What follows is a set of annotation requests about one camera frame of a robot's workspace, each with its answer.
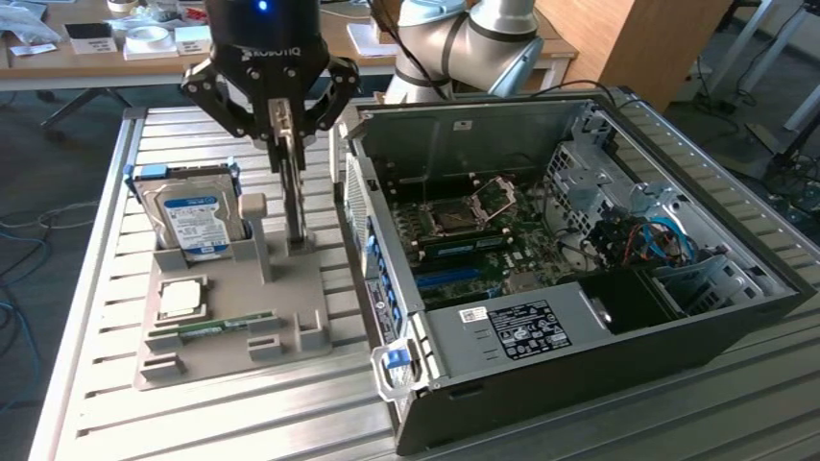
black rubber foot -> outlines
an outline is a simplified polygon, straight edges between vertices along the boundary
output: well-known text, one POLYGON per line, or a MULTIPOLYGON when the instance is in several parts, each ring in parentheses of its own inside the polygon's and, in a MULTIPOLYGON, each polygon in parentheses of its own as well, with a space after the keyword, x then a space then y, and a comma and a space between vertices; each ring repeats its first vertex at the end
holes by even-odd
POLYGON ((719 101, 717 103, 717 110, 719 110, 722 113, 727 113, 729 115, 731 115, 737 109, 738 107, 727 101, 719 101))
POLYGON ((50 142, 62 142, 65 141, 65 133, 61 132, 59 130, 45 130, 42 132, 42 136, 46 139, 46 141, 50 142))
POLYGON ((39 90, 37 91, 37 99, 43 103, 53 103, 55 101, 55 96, 51 91, 39 90))

green circuit board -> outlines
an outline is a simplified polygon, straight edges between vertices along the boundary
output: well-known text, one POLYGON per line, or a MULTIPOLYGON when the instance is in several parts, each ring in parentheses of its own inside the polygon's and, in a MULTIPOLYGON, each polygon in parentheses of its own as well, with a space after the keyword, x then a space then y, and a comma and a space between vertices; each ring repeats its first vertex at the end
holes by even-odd
MULTIPOLYGON (((486 214, 509 203, 507 191, 493 184, 475 195, 482 205, 489 204, 486 214)), ((511 195, 513 203, 483 223, 470 209, 469 196, 390 204, 427 309, 543 288, 579 269, 561 255, 555 238, 525 193, 514 187, 511 195), (422 285, 419 280, 429 274, 466 276, 451 282, 422 285)))

robotic arm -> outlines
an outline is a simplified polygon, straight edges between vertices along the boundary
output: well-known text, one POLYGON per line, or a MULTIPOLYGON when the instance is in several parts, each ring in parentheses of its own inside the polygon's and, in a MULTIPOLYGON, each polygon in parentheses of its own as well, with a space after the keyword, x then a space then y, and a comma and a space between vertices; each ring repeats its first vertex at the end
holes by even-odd
POLYGON ((405 0, 398 36, 427 72, 407 56, 395 59, 386 104, 439 101, 457 80, 507 97, 523 85, 541 54, 533 0, 482 0, 466 12, 463 0, 405 0))
POLYGON ((181 89, 235 137, 247 135, 267 150, 281 175, 287 247, 305 245, 299 170, 314 131, 335 122, 358 72, 351 60, 327 54, 318 31, 318 4, 310 0, 205 0, 210 57, 183 75, 181 89), (305 96, 323 70, 330 85, 314 105, 305 96), (219 91, 215 76, 245 94, 251 112, 219 91))

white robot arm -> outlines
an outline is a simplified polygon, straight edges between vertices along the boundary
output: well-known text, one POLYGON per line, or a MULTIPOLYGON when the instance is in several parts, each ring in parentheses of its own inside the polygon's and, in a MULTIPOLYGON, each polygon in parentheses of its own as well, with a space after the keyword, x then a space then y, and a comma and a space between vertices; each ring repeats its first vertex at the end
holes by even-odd
POLYGON ((507 97, 523 85, 541 54, 534 0, 405 0, 398 37, 429 74, 399 52, 386 104, 439 101, 451 80, 507 97))

white box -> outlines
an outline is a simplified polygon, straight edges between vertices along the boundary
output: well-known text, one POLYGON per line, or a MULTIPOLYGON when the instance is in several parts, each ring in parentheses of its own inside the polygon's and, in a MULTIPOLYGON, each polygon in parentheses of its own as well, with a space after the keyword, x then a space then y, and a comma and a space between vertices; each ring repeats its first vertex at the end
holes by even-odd
POLYGON ((71 38, 71 47, 78 55, 90 53, 111 53, 115 51, 115 42, 111 36, 99 38, 71 38))
POLYGON ((111 26, 105 23, 65 24, 62 26, 74 48, 74 53, 111 53, 115 51, 111 26))
POLYGON ((198 55, 210 52, 210 29, 207 26, 177 27, 174 43, 181 55, 198 55))
POLYGON ((161 48, 153 49, 150 51, 137 51, 133 50, 127 46, 127 42, 125 41, 125 45, 122 46, 122 57, 126 61, 137 61, 137 60, 155 60, 159 58, 174 58, 178 56, 177 47, 173 42, 161 48))

